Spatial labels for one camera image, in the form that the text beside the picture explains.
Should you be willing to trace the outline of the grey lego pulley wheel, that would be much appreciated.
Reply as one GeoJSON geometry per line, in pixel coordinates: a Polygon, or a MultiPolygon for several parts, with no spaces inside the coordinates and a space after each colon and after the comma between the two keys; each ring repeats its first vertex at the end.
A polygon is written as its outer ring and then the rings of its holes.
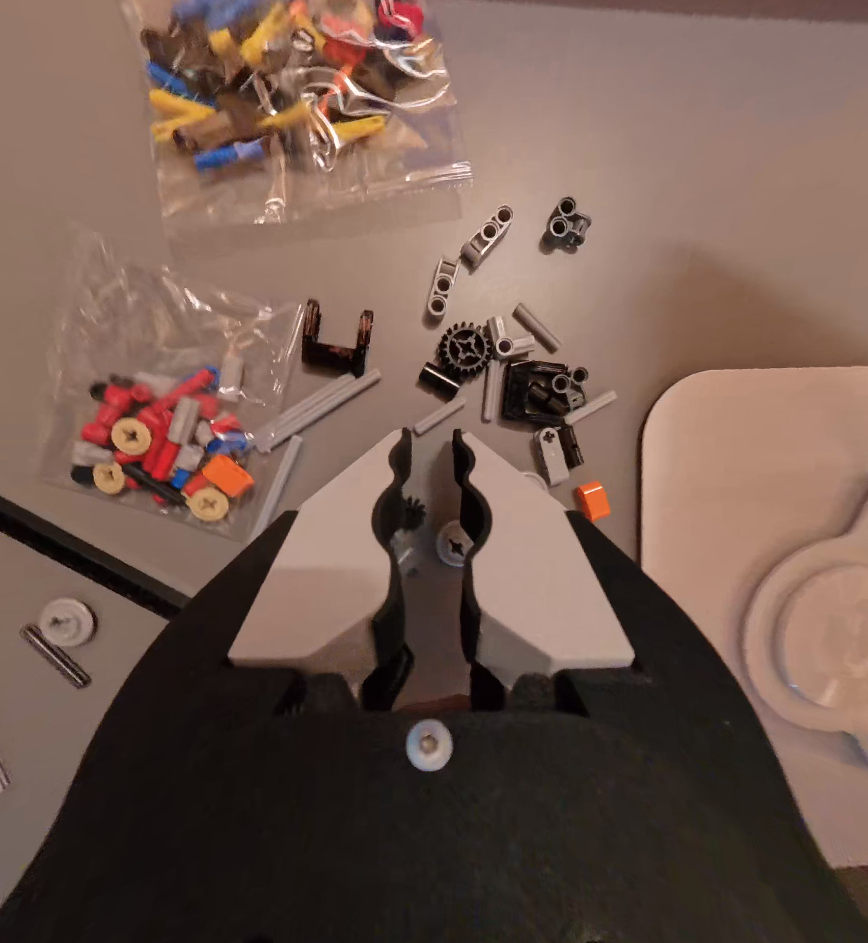
{"type": "Polygon", "coordinates": [[[51,645],[69,649],[87,644],[98,630],[93,609],[72,597],[47,602],[38,617],[38,630],[51,645]]]}
{"type": "Polygon", "coordinates": [[[436,536],[436,553],[440,562],[449,567],[461,569],[474,548],[474,543],[461,522],[453,520],[440,528],[436,536]]]}

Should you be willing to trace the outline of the bundle of grey lego axles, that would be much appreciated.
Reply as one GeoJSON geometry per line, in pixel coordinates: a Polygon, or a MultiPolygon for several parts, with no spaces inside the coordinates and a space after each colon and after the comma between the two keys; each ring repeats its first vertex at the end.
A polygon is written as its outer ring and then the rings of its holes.
{"type": "Polygon", "coordinates": [[[246,436],[254,449],[261,454],[268,454],[380,380],[381,370],[378,368],[359,377],[346,374],[247,432],[246,436]]]}

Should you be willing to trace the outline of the long black lego beam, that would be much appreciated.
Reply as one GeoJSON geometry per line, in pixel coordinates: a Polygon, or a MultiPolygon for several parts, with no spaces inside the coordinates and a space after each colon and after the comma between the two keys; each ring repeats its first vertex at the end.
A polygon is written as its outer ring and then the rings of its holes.
{"type": "Polygon", "coordinates": [[[191,602],[190,596],[1,495],[0,533],[159,617],[173,619],[191,602]]]}

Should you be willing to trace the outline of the black lego u bracket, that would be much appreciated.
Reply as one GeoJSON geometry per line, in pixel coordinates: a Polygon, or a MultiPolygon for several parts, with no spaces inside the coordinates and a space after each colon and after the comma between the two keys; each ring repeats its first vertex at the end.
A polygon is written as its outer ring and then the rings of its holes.
{"type": "Polygon", "coordinates": [[[359,316],[356,344],[353,347],[324,343],[320,340],[322,312],[316,299],[309,299],[303,309],[301,360],[310,367],[351,373],[360,378],[366,371],[374,312],[365,309],[359,316]]]}

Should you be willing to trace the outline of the orange lego piece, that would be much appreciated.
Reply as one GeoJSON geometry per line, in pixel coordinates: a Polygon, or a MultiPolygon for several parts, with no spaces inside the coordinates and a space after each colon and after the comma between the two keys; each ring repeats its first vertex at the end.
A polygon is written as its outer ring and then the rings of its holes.
{"type": "Polygon", "coordinates": [[[252,475],[228,454],[214,454],[201,474],[230,499],[240,499],[255,486],[252,475]]]}
{"type": "Polygon", "coordinates": [[[592,480],[576,486],[572,490],[572,497],[576,509],[593,524],[604,520],[611,514],[610,502],[605,487],[600,481],[592,480]]]}

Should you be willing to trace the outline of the bag of red lego pins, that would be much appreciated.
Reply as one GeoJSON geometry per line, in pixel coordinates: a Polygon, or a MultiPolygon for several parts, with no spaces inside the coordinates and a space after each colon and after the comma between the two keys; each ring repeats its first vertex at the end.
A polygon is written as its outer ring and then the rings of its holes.
{"type": "Polygon", "coordinates": [[[78,230],[51,340],[43,478],[246,541],[275,475],[246,433],[285,405],[302,320],[301,304],[125,263],[78,230]],[[208,482],[214,454],[254,488],[230,499],[208,482]]]}

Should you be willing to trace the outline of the white rounded board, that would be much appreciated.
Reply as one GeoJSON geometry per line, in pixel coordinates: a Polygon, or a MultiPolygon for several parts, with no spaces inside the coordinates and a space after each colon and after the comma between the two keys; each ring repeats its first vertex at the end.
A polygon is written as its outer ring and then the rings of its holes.
{"type": "Polygon", "coordinates": [[[770,571],[847,531],[867,495],[868,367],[700,372],[644,425],[643,569],[741,685],[836,867],[868,865],[868,766],[850,738],[794,727],[761,701],[741,632],[770,571]]]}

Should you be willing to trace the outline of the grey lego liftarm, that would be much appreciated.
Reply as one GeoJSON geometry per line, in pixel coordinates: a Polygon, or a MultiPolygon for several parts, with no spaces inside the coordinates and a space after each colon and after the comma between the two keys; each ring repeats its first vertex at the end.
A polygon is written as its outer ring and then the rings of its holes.
{"type": "Polygon", "coordinates": [[[570,468],[556,427],[543,427],[533,436],[534,451],[542,476],[550,488],[569,480],[570,468]]]}

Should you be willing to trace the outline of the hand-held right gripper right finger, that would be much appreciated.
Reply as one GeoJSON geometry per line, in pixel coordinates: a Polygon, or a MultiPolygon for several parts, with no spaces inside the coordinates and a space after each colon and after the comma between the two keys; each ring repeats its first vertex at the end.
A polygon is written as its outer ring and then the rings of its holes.
{"type": "Polygon", "coordinates": [[[463,563],[461,647],[510,690],[528,675],[627,668],[631,643],[565,507],[472,433],[453,432],[463,563]]]}

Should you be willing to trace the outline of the dark grey double connector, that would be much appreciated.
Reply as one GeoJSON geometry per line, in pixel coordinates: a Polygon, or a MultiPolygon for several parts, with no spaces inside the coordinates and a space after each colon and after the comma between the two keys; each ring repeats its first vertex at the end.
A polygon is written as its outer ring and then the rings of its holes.
{"type": "Polygon", "coordinates": [[[574,252],[586,241],[592,218],[579,211],[571,196],[564,196],[550,214],[543,241],[551,250],[574,252]]]}

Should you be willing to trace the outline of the black lego block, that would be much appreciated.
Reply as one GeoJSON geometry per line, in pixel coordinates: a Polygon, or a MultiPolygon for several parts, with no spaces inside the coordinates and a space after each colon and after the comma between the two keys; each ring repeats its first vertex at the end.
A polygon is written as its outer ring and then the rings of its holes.
{"type": "Polygon", "coordinates": [[[519,360],[505,368],[500,418],[536,426],[559,426],[587,402],[584,385],[590,373],[584,366],[519,360]]]}

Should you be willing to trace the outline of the dark grey lego axle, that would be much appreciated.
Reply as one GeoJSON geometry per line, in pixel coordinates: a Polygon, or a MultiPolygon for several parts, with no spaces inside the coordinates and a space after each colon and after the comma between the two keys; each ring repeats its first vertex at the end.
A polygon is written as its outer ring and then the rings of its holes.
{"type": "Polygon", "coordinates": [[[19,636],[75,690],[88,688],[90,675],[60,647],[51,644],[34,625],[22,626],[19,636]]]}

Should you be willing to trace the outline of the grey lego cross connector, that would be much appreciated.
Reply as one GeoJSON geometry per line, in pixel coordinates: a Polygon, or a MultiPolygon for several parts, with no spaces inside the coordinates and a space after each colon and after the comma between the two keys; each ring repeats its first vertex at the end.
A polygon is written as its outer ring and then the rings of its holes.
{"type": "Polygon", "coordinates": [[[493,349],[493,357],[496,360],[522,360],[537,346],[537,341],[531,333],[519,337],[511,336],[502,316],[490,317],[487,322],[487,329],[493,349]]]}

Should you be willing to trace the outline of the white round disc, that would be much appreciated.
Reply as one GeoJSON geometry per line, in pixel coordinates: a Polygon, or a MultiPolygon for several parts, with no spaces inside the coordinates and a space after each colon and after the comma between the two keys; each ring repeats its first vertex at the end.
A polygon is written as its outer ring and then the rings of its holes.
{"type": "Polygon", "coordinates": [[[868,495],[847,531],[795,552],[759,583],[741,649],[774,714],[850,738],[868,766],[868,495]]]}

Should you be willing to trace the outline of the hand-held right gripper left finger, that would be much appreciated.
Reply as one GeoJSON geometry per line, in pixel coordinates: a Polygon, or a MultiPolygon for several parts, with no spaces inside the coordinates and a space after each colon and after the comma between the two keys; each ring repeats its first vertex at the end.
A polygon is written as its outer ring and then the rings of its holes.
{"type": "Polygon", "coordinates": [[[410,431],[393,431],[278,521],[286,535],[228,651],[231,666],[340,676],[391,708],[411,673],[403,574],[410,431]]]}

